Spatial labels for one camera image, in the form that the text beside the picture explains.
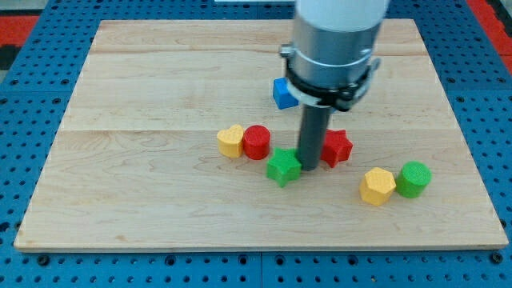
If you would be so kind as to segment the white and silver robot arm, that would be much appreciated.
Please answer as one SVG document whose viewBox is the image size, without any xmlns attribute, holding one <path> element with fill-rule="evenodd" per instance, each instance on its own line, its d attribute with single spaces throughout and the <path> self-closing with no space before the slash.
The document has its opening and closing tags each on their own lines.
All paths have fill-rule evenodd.
<svg viewBox="0 0 512 288">
<path fill-rule="evenodd" d="M 287 89 L 315 108 L 348 111 L 366 94 L 380 61 L 374 43 L 388 0 L 297 0 L 291 42 L 282 45 Z"/>
</svg>

